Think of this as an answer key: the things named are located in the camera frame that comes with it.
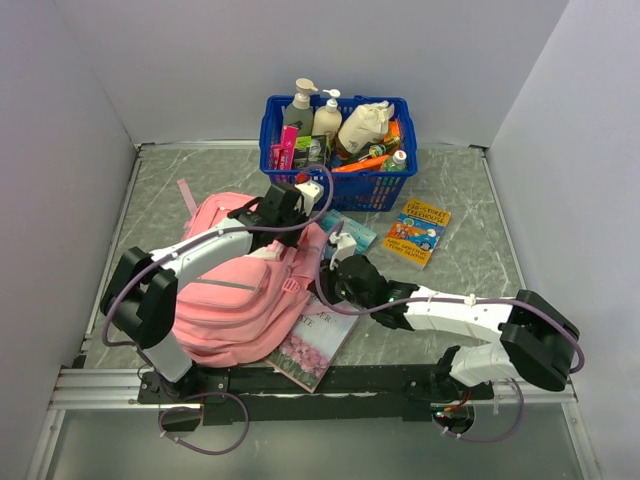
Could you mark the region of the floral notebook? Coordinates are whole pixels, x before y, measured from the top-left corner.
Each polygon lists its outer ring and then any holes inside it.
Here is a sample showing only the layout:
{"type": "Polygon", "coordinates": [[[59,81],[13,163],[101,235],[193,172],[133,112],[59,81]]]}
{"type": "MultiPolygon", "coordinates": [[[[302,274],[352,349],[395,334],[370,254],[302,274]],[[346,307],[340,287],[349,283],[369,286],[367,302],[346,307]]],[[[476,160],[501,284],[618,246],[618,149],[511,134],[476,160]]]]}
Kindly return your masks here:
{"type": "Polygon", "coordinates": [[[291,331],[264,362],[314,393],[357,320],[356,315],[329,309],[312,295],[291,331]]]}

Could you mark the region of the pink student backpack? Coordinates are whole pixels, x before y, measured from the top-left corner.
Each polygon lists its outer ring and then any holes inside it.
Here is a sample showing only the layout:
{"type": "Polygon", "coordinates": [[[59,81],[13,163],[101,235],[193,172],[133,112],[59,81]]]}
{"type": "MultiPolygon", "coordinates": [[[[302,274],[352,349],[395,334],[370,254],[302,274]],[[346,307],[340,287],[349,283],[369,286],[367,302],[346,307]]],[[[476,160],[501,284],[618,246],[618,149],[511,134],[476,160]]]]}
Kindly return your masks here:
{"type": "Polygon", "coordinates": [[[315,223],[298,246],[278,242],[204,273],[177,295],[172,332],[199,364],[248,364],[276,349],[305,311],[324,231],[315,223]]]}

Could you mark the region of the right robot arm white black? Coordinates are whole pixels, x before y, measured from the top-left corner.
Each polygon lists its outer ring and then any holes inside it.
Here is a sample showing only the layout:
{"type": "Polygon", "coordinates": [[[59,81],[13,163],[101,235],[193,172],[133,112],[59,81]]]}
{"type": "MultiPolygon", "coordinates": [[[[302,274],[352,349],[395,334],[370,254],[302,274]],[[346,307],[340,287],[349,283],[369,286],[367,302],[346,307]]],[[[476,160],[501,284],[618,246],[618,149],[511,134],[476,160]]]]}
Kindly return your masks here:
{"type": "Polygon", "coordinates": [[[531,290],[498,298],[444,293],[388,280],[359,254],[321,261],[314,286],[321,302],[335,312],[368,315],[388,329],[476,340],[475,347],[449,348],[439,361],[436,384],[448,398],[481,383],[517,377],[560,392],[585,365],[579,329],[531,290]]]}

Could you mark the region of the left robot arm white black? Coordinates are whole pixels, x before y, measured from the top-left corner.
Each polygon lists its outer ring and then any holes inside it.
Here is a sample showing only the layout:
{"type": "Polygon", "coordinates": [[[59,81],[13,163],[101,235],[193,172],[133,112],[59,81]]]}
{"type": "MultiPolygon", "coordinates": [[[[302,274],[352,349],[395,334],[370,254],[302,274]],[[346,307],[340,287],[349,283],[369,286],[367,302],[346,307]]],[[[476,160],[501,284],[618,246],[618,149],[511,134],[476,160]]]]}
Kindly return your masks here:
{"type": "Polygon", "coordinates": [[[324,242],[310,219],[323,193],[306,181],[273,184],[262,197],[214,194],[179,243],[122,255],[100,309],[172,400],[194,396],[200,368],[260,360],[291,330],[324,242]]]}

